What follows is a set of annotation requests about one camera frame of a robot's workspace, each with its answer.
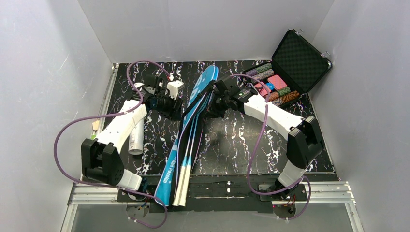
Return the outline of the blue racket cover bag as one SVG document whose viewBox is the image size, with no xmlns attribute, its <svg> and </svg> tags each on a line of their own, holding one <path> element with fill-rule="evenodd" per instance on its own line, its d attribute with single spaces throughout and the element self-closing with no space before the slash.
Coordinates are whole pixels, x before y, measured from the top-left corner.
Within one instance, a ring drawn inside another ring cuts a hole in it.
<svg viewBox="0 0 410 232">
<path fill-rule="evenodd" d="M 159 205 L 165 207 L 186 205 L 190 174 L 203 132 L 200 114 L 210 101 L 218 71 L 215 65 L 208 66 L 191 92 L 187 109 L 182 115 L 177 138 L 155 190 L 154 196 L 157 198 L 155 202 Z"/>
</svg>

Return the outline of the silver shuttlecock tube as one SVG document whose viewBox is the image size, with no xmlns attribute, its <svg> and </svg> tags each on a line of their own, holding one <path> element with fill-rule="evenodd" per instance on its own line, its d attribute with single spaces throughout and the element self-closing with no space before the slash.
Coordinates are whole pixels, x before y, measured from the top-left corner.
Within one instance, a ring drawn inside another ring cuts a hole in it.
<svg viewBox="0 0 410 232">
<path fill-rule="evenodd" d="M 131 155 L 141 155 L 144 151 L 144 123 L 143 117 L 133 128 L 129 136 L 128 152 Z"/>
</svg>

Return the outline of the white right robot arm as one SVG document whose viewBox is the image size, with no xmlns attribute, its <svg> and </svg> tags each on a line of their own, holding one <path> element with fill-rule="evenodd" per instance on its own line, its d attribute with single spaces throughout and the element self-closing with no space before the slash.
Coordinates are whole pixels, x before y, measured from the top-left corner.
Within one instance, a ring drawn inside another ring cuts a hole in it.
<svg viewBox="0 0 410 232">
<path fill-rule="evenodd" d="M 291 114 L 258 93 L 252 84 L 239 87 L 238 75 L 225 76 L 213 84 L 214 97 L 206 113 L 209 117 L 224 117 L 232 109 L 258 119 L 287 141 L 287 163 L 276 181 L 278 194 L 292 189 L 303 178 L 305 170 L 325 148 L 318 120 Z"/>
</svg>

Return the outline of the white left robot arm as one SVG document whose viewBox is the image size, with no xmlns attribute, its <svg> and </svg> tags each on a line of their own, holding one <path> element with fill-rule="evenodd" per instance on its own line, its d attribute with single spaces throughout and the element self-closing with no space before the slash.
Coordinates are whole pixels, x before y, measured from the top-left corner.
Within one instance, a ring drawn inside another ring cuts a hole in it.
<svg viewBox="0 0 410 232">
<path fill-rule="evenodd" d="M 149 111 L 157 111 L 163 117 L 176 121 L 181 119 L 181 105 L 180 97 L 157 98 L 151 94 L 146 95 L 143 103 L 137 99 L 126 100 L 120 110 L 121 115 L 114 117 L 95 139 L 82 142 L 83 176 L 110 186 L 137 191 L 142 177 L 125 169 L 120 157 L 122 146 Z"/>
</svg>

